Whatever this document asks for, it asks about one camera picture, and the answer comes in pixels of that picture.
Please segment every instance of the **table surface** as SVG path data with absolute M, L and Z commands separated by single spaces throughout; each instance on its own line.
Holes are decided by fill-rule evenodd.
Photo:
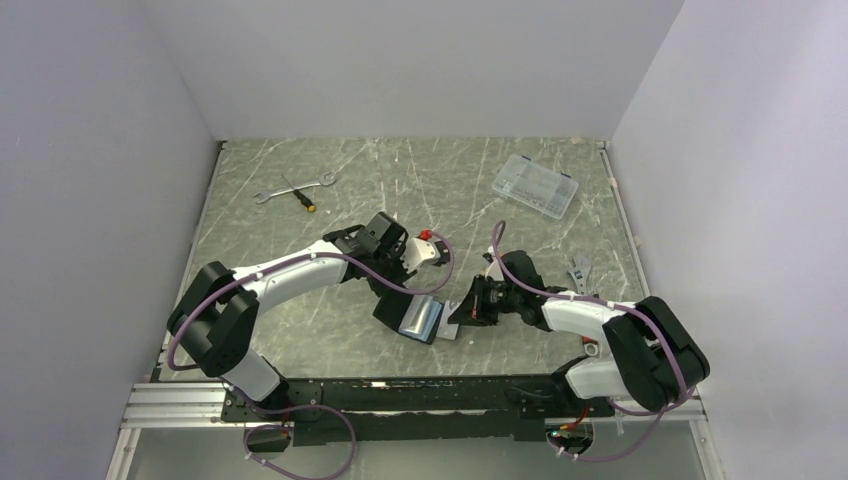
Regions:
M 562 220 L 505 200 L 492 182 L 512 154 L 565 172 L 580 184 Z M 331 187 L 305 191 L 317 211 L 290 195 L 257 205 L 253 194 L 335 172 Z M 502 250 L 526 250 L 546 285 L 574 288 L 567 270 L 582 253 L 602 298 L 643 297 L 620 212 L 594 141 L 579 138 L 292 138 L 224 144 L 189 279 L 214 260 L 248 266 L 303 249 L 321 236 L 367 223 L 379 211 L 410 233 L 431 228 L 456 250 L 457 267 L 439 300 L 459 301 L 485 267 L 495 222 L 507 220 Z M 444 268 L 407 282 L 435 284 Z M 287 377 L 396 377 L 550 373 L 582 354 L 580 338 L 546 333 L 515 315 L 494 327 L 460 327 L 456 340 L 425 345 L 371 316 L 377 298 L 364 281 L 315 290 L 257 320 L 252 346 Z M 178 359 L 186 361 L 184 353 Z M 163 380 L 202 376 L 172 372 Z

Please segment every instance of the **white wall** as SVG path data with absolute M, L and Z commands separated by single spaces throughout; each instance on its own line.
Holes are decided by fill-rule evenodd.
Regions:
M 103 478 L 215 145 L 134 0 L 0 8 L 0 477 Z
M 688 0 L 613 137 L 730 478 L 846 478 L 848 3 Z
M 683 0 L 144 0 L 217 138 L 609 138 Z

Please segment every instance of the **cable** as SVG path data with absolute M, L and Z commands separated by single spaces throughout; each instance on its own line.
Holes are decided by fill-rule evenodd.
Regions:
M 627 448 L 627 449 L 625 449 L 625 450 L 623 450 L 623 451 L 621 451 L 621 452 L 619 452 L 615 455 L 609 455 L 609 456 L 606 456 L 606 457 L 582 458 L 582 457 L 578 457 L 576 455 L 572 455 L 568 452 L 562 452 L 564 455 L 567 455 L 570 458 L 573 458 L 575 460 L 579 459 L 579 460 L 585 461 L 585 462 L 612 462 L 612 461 L 619 460 L 621 458 L 624 458 L 624 457 L 630 455 L 631 453 L 636 451 L 639 447 L 641 447 L 642 444 L 645 442 L 645 440 L 647 440 L 648 436 L 650 436 L 651 432 L 653 432 L 654 429 L 656 428 L 656 426 L 659 423 L 660 419 L 662 418 L 663 414 L 665 412 L 673 410 L 673 409 L 679 407 L 680 405 L 682 405 L 686 400 L 689 399 L 689 397 L 692 395 L 692 392 L 694 392 L 695 389 L 694 388 L 692 388 L 692 389 L 686 388 L 686 381 L 683 379 L 683 372 L 680 370 L 680 365 L 677 363 L 677 359 L 674 358 L 674 353 L 671 351 L 671 346 L 668 344 L 668 341 L 663 336 L 662 331 L 660 331 L 659 327 L 657 327 L 657 325 L 654 323 L 654 321 L 651 320 L 650 317 L 648 317 L 644 313 L 642 313 L 642 312 L 640 312 L 640 311 L 638 311 L 634 308 L 630 308 L 628 306 L 621 305 L 619 303 L 607 302 L 606 300 L 602 300 L 600 298 L 589 297 L 589 296 L 584 296 L 584 295 L 561 295 L 561 294 L 546 292 L 544 290 L 539 290 L 537 288 L 533 288 L 530 285 L 527 285 L 526 283 L 524 283 L 521 280 L 519 280 L 518 278 L 516 278 L 515 275 L 513 275 L 512 272 L 510 272 L 509 269 L 506 267 L 506 264 L 504 263 L 503 259 L 501 258 L 500 252 L 498 251 L 498 247 L 500 246 L 501 238 L 503 237 L 503 233 L 504 233 L 505 229 L 506 229 L 506 221 L 505 220 L 498 221 L 495 224 L 495 228 L 492 229 L 492 256 L 494 257 L 495 261 L 498 262 L 498 266 L 500 267 L 503 274 L 506 275 L 510 280 L 512 280 L 513 283 L 515 283 L 516 285 L 518 285 L 519 287 L 523 288 L 524 290 L 526 290 L 530 293 L 535 293 L 536 295 L 539 295 L 539 296 L 542 296 L 542 297 L 556 298 L 556 299 L 560 299 L 560 300 L 570 300 L 570 301 L 594 303 L 594 304 L 598 304 L 598 305 L 609 306 L 610 308 L 614 308 L 616 310 L 619 310 L 619 311 L 622 311 L 622 312 L 625 312 L 625 313 L 629 313 L 629 314 L 633 315 L 634 317 L 638 318 L 639 320 L 643 321 L 645 323 L 645 325 L 647 325 L 647 327 L 651 330 L 651 332 L 653 332 L 654 336 L 659 341 L 660 348 L 662 348 L 663 353 L 665 353 L 665 356 L 668 359 L 669 365 L 671 366 L 671 370 L 672 370 L 672 372 L 674 372 L 674 378 L 675 378 L 675 380 L 677 380 L 677 385 L 680 389 L 680 397 L 677 400 L 677 402 L 660 409 L 658 412 L 635 412 L 635 411 L 632 411 L 632 410 L 625 409 L 624 407 L 621 407 L 620 405 L 616 404 L 611 399 L 608 399 L 608 402 L 610 403 L 610 405 L 612 405 L 613 408 L 615 408 L 616 410 L 619 410 L 623 413 L 627 413 L 629 415 L 635 415 L 635 416 L 656 415 L 657 417 L 654 419 L 653 422 L 651 422 L 651 425 L 648 426 L 648 429 L 639 438 L 639 440 L 637 440 L 629 448 Z
M 538 398 L 539 400 L 548 400 L 554 398 L 553 394 L 550 395 L 539 395 L 538 393 L 528 392 L 527 390 L 522 390 L 518 387 L 509 387 L 506 389 L 507 392 L 518 392 L 519 395 L 524 395 L 529 398 Z
M 582 422 L 583 419 L 586 418 L 586 415 L 588 415 L 588 414 L 589 414 L 589 405 L 586 405 L 586 408 L 584 408 L 583 411 L 580 412 L 580 416 L 577 417 L 577 420 L 575 420 L 571 423 L 566 423 L 565 425 L 559 427 L 559 429 L 560 430 L 571 430 L 572 428 L 577 427 L 577 425 L 580 425 L 580 422 Z
M 221 381 L 223 381 L 225 384 L 229 385 L 230 388 L 232 388 L 236 393 L 241 395 L 241 397 L 244 399 L 245 403 L 247 403 L 247 405 L 250 407 L 250 409 L 253 410 L 254 412 L 263 413 L 263 414 L 266 414 L 266 415 L 268 415 L 268 414 L 278 415 L 278 414 L 282 413 L 282 414 L 285 414 L 286 418 L 288 418 L 288 415 L 290 413 L 297 412 L 297 411 L 300 411 L 300 410 L 323 410 L 325 412 L 330 412 L 333 415 L 341 418 L 342 422 L 344 422 L 345 426 L 347 427 L 348 432 L 350 432 L 350 454 L 347 456 L 347 459 L 345 460 L 344 464 L 342 464 L 342 466 L 339 467 L 338 470 L 331 473 L 330 475 L 327 475 L 326 477 L 313 478 L 313 477 L 300 476 L 296 473 L 289 472 L 288 470 L 284 469 L 283 467 L 281 467 L 279 465 L 271 463 L 271 462 L 269 462 L 269 461 L 267 461 L 263 458 L 259 458 L 259 456 L 257 456 L 256 454 L 254 454 L 253 452 L 250 451 L 250 447 L 248 446 L 248 440 L 250 439 L 251 435 L 253 435 L 254 433 L 261 431 L 261 430 L 265 430 L 265 431 L 267 431 L 267 430 L 279 430 L 279 431 L 282 431 L 282 432 L 290 433 L 291 428 L 286 427 L 284 425 L 265 424 L 265 425 L 259 425 L 258 427 L 253 427 L 253 428 L 247 430 L 247 432 L 244 434 L 244 440 L 242 442 L 243 445 L 244 445 L 244 451 L 245 451 L 245 453 L 247 453 L 247 456 L 245 457 L 245 459 L 253 460 L 256 463 L 262 465 L 263 467 L 268 467 L 271 470 L 273 470 L 273 471 L 275 471 L 279 474 L 285 475 L 285 476 L 287 476 L 289 478 L 293 478 L 295 480 L 332 480 L 332 479 L 338 478 L 340 475 L 342 475 L 350 467 L 350 464 L 353 463 L 353 457 L 356 456 L 356 446 L 357 446 L 357 444 L 356 444 L 356 432 L 353 430 L 353 424 L 350 423 L 350 420 L 348 420 L 348 418 L 346 416 L 344 416 L 344 414 L 342 412 L 336 410 L 335 408 L 331 408 L 331 407 L 328 407 L 326 405 L 320 405 L 320 404 L 298 405 L 298 406 L 294 406 L 294 407 L 282 408 L 282 409 L 279 409 L 279 410 L 269 410 L 267 408 L 262 408 L 262 407 L 256 405 L 256 402 L 254 402 L 250 397 L 248 397 L 247 394 L 245 394 L 242 389 L 240 389 L 240 388 L 236 387 L 235 385 L 227 382 L 223 378 L 221 379 Z
M 369 268 L 367 265 L 360 262 L 359 260 L 357 260 L 353 257 L 349 257 L 347 255 L 341 254 L 341 253 L 315 252 L 315 253 L 307 253 L 307 254 L 303 254 L 303 255 L 298 255 L 296 257 L 287 258 L 287 259 L 281 261 L 280 263 L 270 265 L 268 267 L 263 268 L 262 270 L 259 270 L 258 272 L 254 272 L 250 275 L 239 278 L 238 280 L 235 280 L 233 282 L 230 282 L 230 283 L 224 285 L 223 287 L 221 287 L 220 289 L 216 290 L 214 293 L 212 293 L 211 295 L 206 297 L 202 302 L 200 302 L 200 305 L 198 305 L 191 312 L 191 314 L 189 314 L 189 316 L 185 319 L 185 321 L 183 321 L 183 324 L 180 325 L 180 328 L 177 330 L 177 333 L 174 334 L 174 338 L 171 341 L 171 344 L 168 345 L 168 355 L 167 355 L 168 368 L 170 368 L 171 370 L 173 370 L 175 372 L 180 372 L 180 371 L 184 371 L 184 370 L 192 370 L 192 369 L 198 368 L 197 364 L 177 365 L 175 360 L 174 360 L 174 354 L 177 351 L 177 345 L 179 345 L 180 342 L 182 342 L 183 337 L 185 336 L 186 331 L 188 331 L 188 328 L 191 326 L 191 324 L 194 323 L 194 321 L 197 319 L 197 317 L 200 315 L 201 312 L 206 310 L 206 308 L 209 307 L 210 305 L 214 304 L 215 301 L 218 300 L 219 298 L 221 298 L 222 295 L 224 295 L 225 293 L 229 292 L 230 290 L 232 290 L 234 288 L 242 286 L 246 283 L 250 283 L 254 280 L 258 280 L 259 278 L 261 278 L 265 275 L 272 274 L 272 273 L 277 272 L 279 270 L 282 270 L 286 267 L 290 267 L 292 265 L 296 265 L 296 264 L 301 263 L 301 262 L 311 261 L 315 258 L 337 258 L 337 259 L 340 259 L 340 260 L 344 260 L 348 263 L 352 263 L 352 264 L 356 265 L 357 267 L 362 269 L 362 271 L 364 271 L 366 274 L 370 275 L 372 278 L 374 278 L 378 282 L 382 283 L 383 285 L 391 288 L 392 290 L 395 290 L 395 291 L 400 292 L 400 293 L 405 293 L 407 295 L 427 295 L 427 294 L 430 294 L 430 293 L 433 293 L 433 292 L 439 290 L 440 288 L 444 287 L 445 284 L 448 283 L 448 280 L 450 280 L 451 275 L 453 275 L 454 260 L 456 258 L 456 255 L 454 254 L 453 246 L 451 246 L 451 244 L 450 244 L 450 242 L 448 241 L 447 238 L 445 238 L 443 235 L 441 235 L 440 233 L 437 233 L 437 232 L 431 232 L 431 233 L 433 234 L 434 237 L 438 238 L 439 240 L 441 240 L 442 242 L 445 243 L 445 247 L 448 249 L 448 255 L 450 257 L 448 259 L 448 262 L 447 262 L 448 272 L 445 275 L 445 278 L 443 278 L 442 281 L 439 282 L 439 284 L 436 285 L 435 287 L 428 288 L 428 289 L 425 289 L 425 290 L 411 290 L 411 289 L 408 289 L 408 288 L 404 288 L 404 287 L 395 285 L 394 283 L 390 282 L 389 280 L 387 280 L 386 278 L 384 278 L 379 273 L 375 272 L 374 270 L 372 270 L 371 268 Z

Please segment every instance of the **silver metal part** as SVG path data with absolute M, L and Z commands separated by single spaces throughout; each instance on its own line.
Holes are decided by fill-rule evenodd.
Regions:
M 609 141 L 604 142 L 605 147 L 598 150 L 601 160 L 604 162 L 604 169 L 609 178 L 615 178 L 612 172 L 612 165 L 609 160 Z M 636 248 L 636 241 L 633 240 L 633 231 L 630 229 L 630 222 L 627 221 L 627 213 L 624 211 L 624 203 L 621 201 L 621 193 L 618 191 L 618 182 L 615 186 L 610 186 L 612 195 L 615 198 L 615 206 L 618 208 L 618 213 L 621 215 L 621 224 L 624 225 L 624 233 L 627 236 L 627 243 L 630 244 L 630 253 L 633 255 L 633 263 L 636 264 L 636 273 L 639 275 L 639 285 L 642 287 L 642 295 L 651 296 L 651 288 L 648 286 L 648 280 L 645 278 L 645 270 L 642 268 L 642 260 L 639 259 L 639 249 Z
M 278 188 L 276 190 L 260 190 L 253 194 L 253 197 L 256 198 L 257 204 L 262 204 L 271 200 L 274 197 L 278 197 L 280 195 L 285 195 L 287 193 L 291 193 L 295 190 L 302 190 L 304 188 L 309 187 L 329 187 L 330 185 L 336 183 L 336 175 L 333 172 L 327 172 L 324 175 L 316 178 L 315 180 L 311 180 L 309 182 L 304 182 L 298 185 L 292 185 L 286 180 L 286 186 L 283 188 Z
M 597 343 L 587 342 L 583 344 L 583 352 L 585 352 L 586 355 L 589 355 L 590 357 L 597 357 L 600 353 L 599 350 L 600 349 L 598 348 Z
M 221 382 L 137 383 L 130 393 L 121 429 L 261 425 L 222 423 L 226 393 Z
M 406 241 L 406 250 L 400 257 L 403 268 L 407 272 L 418 270 L 422 265 L 433 264 L 438 259 L 439 254 L 434 244 L 415 237 Z
M 577 293 L 580 295 L 589 295 L 589 288 L 586 285 L 589 282 L 589 274 L 592 272 L 592 260 L 578 253 L 572 261 L 574 262 L 574 268 L 569 269 L 568 274 L 574 279 L 574 284 L 577 286 Z
M 701 466 L 704 468 L 704 478 L 706 480 L 724 480 L 724 467 L 722 467 L 721 460 L 718 457 L 709 423 L 706 419 L 690 420 L 689 427 L 695 440 L 695 449 L 698 450 L 698 458 L 701 459 Z
M 436 331 L 436 336 L 445 340 L 456 340 L 456 334 L 459 333 L 458 323 L 448 323 L 448 317 L 459 308 L 459 302 L 445 301 L 445 306 L 442 307 L 442 315 L 439 318 L 439 329 Z
M 112 453 L 109 470 L 106 471 L 106 480 L 124 480 L 127 478 L 140 435 L 141 429 L 139 428 L 129 428 L 118 432 L 118 443 Z
M 432 295 L 415 295 L 398 327 L 398 333 L 418 340 L 424 340 L 429 331 L 427 327 L 435 328 L 436 309 L 441 304 L 433 301 Z

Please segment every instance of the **clear plastic box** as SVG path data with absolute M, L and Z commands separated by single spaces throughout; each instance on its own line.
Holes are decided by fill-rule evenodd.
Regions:
M 561 220 L 579 184 L 525 157 L 512 155 L 498 172 L 492 188 L 549 217 Z

